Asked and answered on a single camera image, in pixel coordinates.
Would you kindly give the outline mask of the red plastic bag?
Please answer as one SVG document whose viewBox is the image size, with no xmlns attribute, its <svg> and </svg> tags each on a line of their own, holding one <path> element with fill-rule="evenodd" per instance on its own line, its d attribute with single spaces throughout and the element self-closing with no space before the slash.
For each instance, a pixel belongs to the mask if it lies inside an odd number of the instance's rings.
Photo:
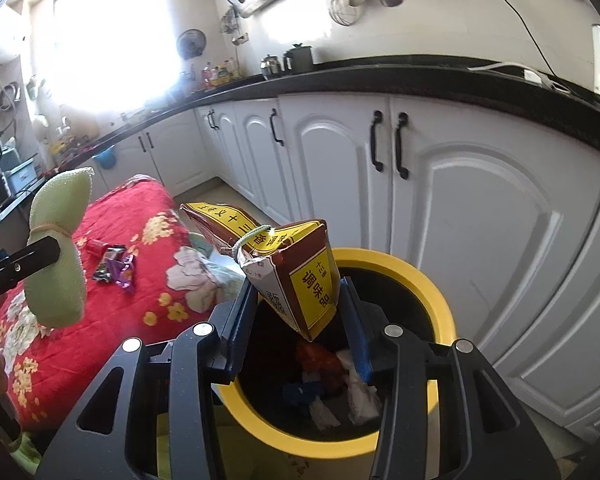
<svg viewBox="0 0 600 480">
<path fill-rule="evenodd" d="M 296 358 L 302 370 L 310 375 L 317 375 L 327 390 L 337 390 L 346 384 L 344 376 L 347 373 L 340 359 L 320 344 L 301 339 L 297 344 Z"/>
</svg>

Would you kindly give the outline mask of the yellow brown seasoning box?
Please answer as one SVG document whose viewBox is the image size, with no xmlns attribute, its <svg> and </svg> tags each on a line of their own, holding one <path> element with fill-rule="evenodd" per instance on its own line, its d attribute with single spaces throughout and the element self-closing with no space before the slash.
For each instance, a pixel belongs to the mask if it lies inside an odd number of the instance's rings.
<svg viewBox="0 0 600 480">
<path fill-rule="evenodd" d="M 314 341 L 334 318 L 340 274 L 324 220 L 270 226 L 227 204 L 193 202 L 181 210 L 304 340 Z"/>
</svg>

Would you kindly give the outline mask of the green sponge cloth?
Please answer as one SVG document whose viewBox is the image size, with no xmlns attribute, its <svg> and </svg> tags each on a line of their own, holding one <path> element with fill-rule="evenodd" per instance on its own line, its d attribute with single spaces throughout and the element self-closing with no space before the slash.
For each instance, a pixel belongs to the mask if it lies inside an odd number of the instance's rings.
<svg viewBox="0 0 600 480">
<path fill-rule="evenodd" d="M 58 258 L 24 280 L 29 309 L 48 328 L 65 328 L 84 315 L 86 281 L 81 257 L 72 239 L 91 198 L 93 170 L 64 171 L 46 182 L 30 208 L 28 243 L 51 240 Z"/>
</svg>

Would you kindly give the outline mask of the blue rubber glove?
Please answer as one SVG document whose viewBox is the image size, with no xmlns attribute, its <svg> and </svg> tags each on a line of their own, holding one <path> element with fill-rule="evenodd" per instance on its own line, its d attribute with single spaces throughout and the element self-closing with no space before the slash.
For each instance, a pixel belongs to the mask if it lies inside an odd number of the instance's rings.
<svg viewBox="0 0 600 480">
<path fill-rule="evenodd" d="M 321 395 L 322 385 L 319 382 L 302 382 L 286 385 L 283 390 L 285 401 L 291 405 L 310 405 Z"/>
</svg>

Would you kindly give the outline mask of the yellow rimmed trash bin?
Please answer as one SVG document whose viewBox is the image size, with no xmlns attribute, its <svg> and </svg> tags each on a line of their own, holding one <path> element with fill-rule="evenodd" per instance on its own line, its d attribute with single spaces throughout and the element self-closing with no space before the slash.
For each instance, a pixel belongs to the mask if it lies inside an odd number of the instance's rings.
<svg viewBox="0 0 600 480">
<path fill-rule="evenodd" d="M 365 270 L 390 278 L 407 289 L 426 312 L 434 332 L 431 344 L 449 346 L 456 339 L 451 310 L 437 286 L 411 264 L 363 248 L 336 248 L 336 263 L 340 268 Z M 411 443 L 416 446 L 416 457 L 426 456 L 428 414 L 438 403 L 438 390 L 430 385 L 426 359 L 430 342 L 422 340 L 409 330 L 390 337 L 384 330 L 376 333 L 377 348 L 387 352 L 391 370 L 380 373 L 380 379 L 390 380 L 388 413 L 381 430 L 364 437 L 344 441 L 313 441 L 294 437 L 277 429 L 261 416 L 242 392 L 235 380 L 216 388 L 224 406 L 247 432 L 276 450 L 314 460 L 343 460 L 372 454 L 387 445 L 393 451 Z"/>
</svg>

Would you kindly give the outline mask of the white crumpled tissue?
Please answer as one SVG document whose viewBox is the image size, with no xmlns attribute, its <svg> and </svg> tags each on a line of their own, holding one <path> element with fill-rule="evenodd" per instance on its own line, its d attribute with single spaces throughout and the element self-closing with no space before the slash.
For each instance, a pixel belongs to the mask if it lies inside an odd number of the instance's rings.
<svg viewBox="0 0 600 480">
<path fill-rule="evenodd" d="M 336 356 L 343 367 L 341 376 L 344 382 L 344 393 L 325 403 L 326 394 L 317 393 L 309 404 L 309 411 L 314 425 L 321 432 L 344 426 L 359 427 L 376 420 L 380 416 L 381 402 L 374 386 L 362 381 L 356 371 L 351 352 L 340 350 Z"/>
</svg>

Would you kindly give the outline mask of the red floral tablecloth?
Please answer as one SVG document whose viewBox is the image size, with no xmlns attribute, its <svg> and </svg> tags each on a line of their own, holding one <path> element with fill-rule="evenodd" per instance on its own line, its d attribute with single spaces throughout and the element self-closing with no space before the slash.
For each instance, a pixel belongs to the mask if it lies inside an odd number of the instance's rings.
<svg viewBox="0 0 600 480">
<path fill-rule="evenodd" d="M 73 240 L 87 290 L 81 322 L 62 330 L 38 324 L 21 287 L 0 309 L 6 392 L 24 431 L 58 428 L 125 339 L 173 339 L 235 298 L 244 280 L 193 245 L 173 197 L 151 177 L 132 177 L 91 203 Z M 95 242 L 133 256 L 132 290 L 94 280 Z"/>
</svg>

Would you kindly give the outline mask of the brown candy bar wrapper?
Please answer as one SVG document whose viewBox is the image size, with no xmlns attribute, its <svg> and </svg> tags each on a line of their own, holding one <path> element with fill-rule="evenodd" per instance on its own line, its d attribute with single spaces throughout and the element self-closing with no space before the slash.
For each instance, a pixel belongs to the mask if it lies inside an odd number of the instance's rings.
<svg viewBox="0 0 600 480">
<path fill-rule="evenodd" d="M 111 283 L 114 279 L 111 272 L 114 268 L 112 263 L 114 261 L 120 261 L 125 251 L 126 248 L 124 245 L 108 246 L 102 254 L 98 266 L 96 266 L 92 279 L 99 283 Z"/>
</svg>

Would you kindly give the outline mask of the purple snack wrapper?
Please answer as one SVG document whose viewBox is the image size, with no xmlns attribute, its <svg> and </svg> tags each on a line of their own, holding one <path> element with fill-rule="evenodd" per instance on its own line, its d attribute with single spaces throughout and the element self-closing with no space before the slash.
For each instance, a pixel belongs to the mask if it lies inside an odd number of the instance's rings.
<svg viewBox="0 0 600 480">
<path fill-rule="evenodd" d="M 135 261 L 136 258 L 133 254 L 125 255 L 120 259 L 105 259 L 111 281 L 128 294 L 135 292 Z"/>
</svg>

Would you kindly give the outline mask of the blue hanging basket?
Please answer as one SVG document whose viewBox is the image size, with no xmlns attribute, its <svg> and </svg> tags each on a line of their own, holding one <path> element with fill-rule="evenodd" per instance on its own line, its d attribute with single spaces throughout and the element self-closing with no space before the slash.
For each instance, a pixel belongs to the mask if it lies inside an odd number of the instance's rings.
<svg viewBox="0 0 600 480">
<path fill-rule="evenodd" d="M 117 156 L 113 146 L 110 146 L 109 148 L 106 148 L 106 150 L 95 155 L 94 159 L 102 170 L 111 170 L 117 165 Z"/>
</svg>

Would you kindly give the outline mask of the condiment bottles group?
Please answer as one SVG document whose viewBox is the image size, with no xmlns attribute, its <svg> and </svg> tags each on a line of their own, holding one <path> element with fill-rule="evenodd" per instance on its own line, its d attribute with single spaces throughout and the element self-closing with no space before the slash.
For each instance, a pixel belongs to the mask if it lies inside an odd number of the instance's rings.
<svg viewBox="0 0 600 480">
<path fill-rule="evenodd" d="M 242 78 L 234 58 L 229 58 L 219 65 L 207 63 L 201 71 L 202 88 L 211 90 Z"/>
</svg>

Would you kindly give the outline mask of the steel kettle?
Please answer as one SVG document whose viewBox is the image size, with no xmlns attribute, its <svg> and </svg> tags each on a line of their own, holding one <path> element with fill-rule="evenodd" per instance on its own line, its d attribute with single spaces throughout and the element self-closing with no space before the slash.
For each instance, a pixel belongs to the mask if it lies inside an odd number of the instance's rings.
<svg viewBox="0 0 600 480">
<path fill-rule="evenodd" d="M 260 70 L 266 80 L 279 78 L 283 75 L 283 67 L 275 55 L 265 55 L 260 61 Z"/>
</svg>

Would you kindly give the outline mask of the black curved countertop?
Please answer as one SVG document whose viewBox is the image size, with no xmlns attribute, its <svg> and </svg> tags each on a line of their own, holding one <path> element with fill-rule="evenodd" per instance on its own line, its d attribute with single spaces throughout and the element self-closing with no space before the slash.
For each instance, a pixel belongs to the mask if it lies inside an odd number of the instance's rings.
<svg viewBox="0 0 600 480">
<path fill-rule="evenodd" d="M 137 125 L 102 136 L 59 166 L 73 169 L 129 136 L 193 108 L 227 101 L 273 99 L 291 93 L 379 93 L 423 96 L 482 106 L 557 130 L 600 151 L 600 94 L 552 77 L 562 91 L 524 78 L 507 65 L 484 70 L 475 58 L 445 55 L 388 55 L 317 64 L 299 75 L 266 80 L 249 76 L 214 90 L 198 91 L 153 112 Z"/>
</svg>

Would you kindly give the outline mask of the round wall fan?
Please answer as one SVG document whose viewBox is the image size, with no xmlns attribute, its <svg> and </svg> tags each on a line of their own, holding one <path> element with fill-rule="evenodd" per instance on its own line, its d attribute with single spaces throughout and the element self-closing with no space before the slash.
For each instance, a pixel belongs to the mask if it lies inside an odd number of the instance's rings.
<svg viewBox="0 0 600 480">
<path fill-rule="evenodd" d="M 176 40 L 176 50 L 183 61 L 198 58 L 207 47 L 207 37 L 200 29 L 190 28 L 182 32 Z"/>
</svg>

